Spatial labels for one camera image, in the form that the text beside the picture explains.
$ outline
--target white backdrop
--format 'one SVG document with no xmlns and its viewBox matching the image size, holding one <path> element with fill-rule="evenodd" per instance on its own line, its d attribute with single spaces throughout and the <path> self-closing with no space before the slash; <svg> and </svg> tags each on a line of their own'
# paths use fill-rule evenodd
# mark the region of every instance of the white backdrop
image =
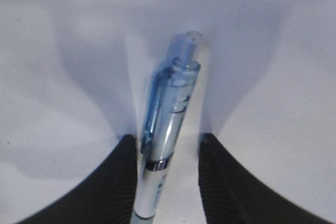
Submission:
<svg viewBox="0 0 336 224">
<path fill-rule="evenodd" d="M 336 222 L 336 0 L 0 0 L 0 223 L 53 202 L 139 134 L 172 38 L 202 65 L 157 223 L 205 223 L 197 135 Z"/>
</svg>

